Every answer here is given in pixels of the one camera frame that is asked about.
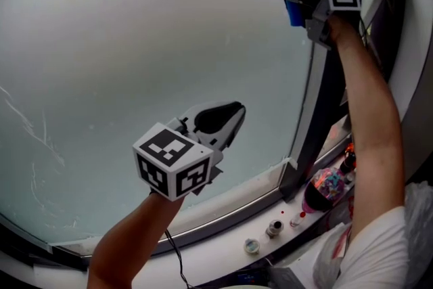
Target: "metal frame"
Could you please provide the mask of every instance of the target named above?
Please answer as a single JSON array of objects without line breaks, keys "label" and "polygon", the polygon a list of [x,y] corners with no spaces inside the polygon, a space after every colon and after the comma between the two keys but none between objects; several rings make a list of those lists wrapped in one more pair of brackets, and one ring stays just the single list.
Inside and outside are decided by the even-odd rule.
[{"label": "metal frame", "polygon": [[[401,2],[397,10],[402,12],[396,15],[393,22],[394,34],[391,41],[397,53],[398,39],[403,25],[404,15]],[[358,13],[347,15],[346,19],[356,28],[358,27]],[[225,231],[253,215],[264,211],[270,205],[284,198],[289,200],[298,191],[309,173],[331,162],[345,148],[349,137],[342,140],[333,150],[320,159],[315,160],[329,133],[331,126],[347,113],[347,104],[341,104],[344,93],[344,76],[338,54],[335,50],[326,51],[322,47],[315,47],[312,52],[309,83],[305,93],[304,105],[292,146],[291,157],[295,161],[294,168],[287,164],[281,176],[280,186],[268,194],[250,202],[249,204],[214,221],[206,223],[195,229],[183,232],[174,237],[179,247],[187,246],[217,233]],[[72,267],[81,271],[87,269],[88,256],[80,256],[62,247],[48,246],[25,231],[17,228],[9,221],[0,220],[0,250],[20,261],[28,264],[44,264],[50,266]],[[166,240],[161,240],[154,255],[170,251]]]}]

